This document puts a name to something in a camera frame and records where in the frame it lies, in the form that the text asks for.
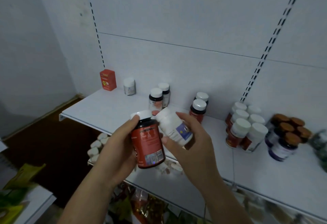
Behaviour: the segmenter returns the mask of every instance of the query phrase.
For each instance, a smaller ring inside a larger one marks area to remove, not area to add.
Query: orange lid
[[[300,132],[302,138],[309,138],[312,135],[312,132],[305,127],[297,127],[296,129]]]
[[[304,126],[305,122],[299,118],[292,117],[291,122],[294,123],[296,126]]]
[[[293,132],[294,131],[294,127],[292,125],[288,124],[288,123],[285,123],[285,122],[280,123],[279,127],[284,132]]]
[[[289,122],[290,120],[286,115],[282,115],[282,114],[275,114],[273,118],[277,119],[280,122]]]
[[[299,143],[301,143],[300,137],[298,137],[297,135],[295,135],[291,132],[287,132],[285,134],[285,140],[288,144],[293,145],[293,146],[297,146]]]

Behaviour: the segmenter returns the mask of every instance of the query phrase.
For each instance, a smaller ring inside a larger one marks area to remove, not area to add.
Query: jar with orange lid
[[[294,134],[300,137],[301,143],[307,143],[312,135],[312,132],[307,128],[300,126],[295,129]]]
[[[270,135],[271,131],[278,127],[280,123],[282,122],[289,122],[290,119],[286,116],[286,115],[282,115],[282,114],[275,114],[273,115],[273,117],[270,119],[270,121],[266,124],[266,127],[268,129],[268,133],[266,135],[266,137],[268,135]]]
[[[272,147],[280,138],[283,138],[287,132],[294,132],[294,127],[288,123],[282,122],[275,127],[270,135],[264,139],[268,147]]]
[[[300,137],[288,132],[285,134],[284,138],[280,138],[278,142],[268,150],[268,153],[274,160],[284,161],[288,156],[295,153],[300,143]]]
[[[296,129],[297,127],[303,127],[305,125],[305,121],[296,118],[291,117],[289,123]]]

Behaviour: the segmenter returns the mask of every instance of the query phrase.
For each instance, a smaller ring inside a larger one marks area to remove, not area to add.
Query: blue label
[[[192,135],[192,132],[188,129],[188,127],[186,127],[184,123],[179,125],[176,130],[184,140],[187,140]]]

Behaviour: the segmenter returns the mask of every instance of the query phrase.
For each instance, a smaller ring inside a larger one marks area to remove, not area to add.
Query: red box
[[[112,91],[117,88],[115,72],[109,69],[105,69],[100,72],[102,88],[108,91]]]

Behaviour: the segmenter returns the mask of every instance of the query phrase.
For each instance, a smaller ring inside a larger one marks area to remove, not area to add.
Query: hand
[[[188,150],[168,137],[163,137],[162,143],[176,157],[192,184],[203,193],[217,177],[220,178],[211,137],[194,117],[180,112],[176,114],[193,132],[192,140],[185,145]]]
[[[120,184],[136,166],[136,156],[129,133],[136,127],[140,117],[135,115],[120,126],[102,149],[95,167],[108,175],[112,188]]]

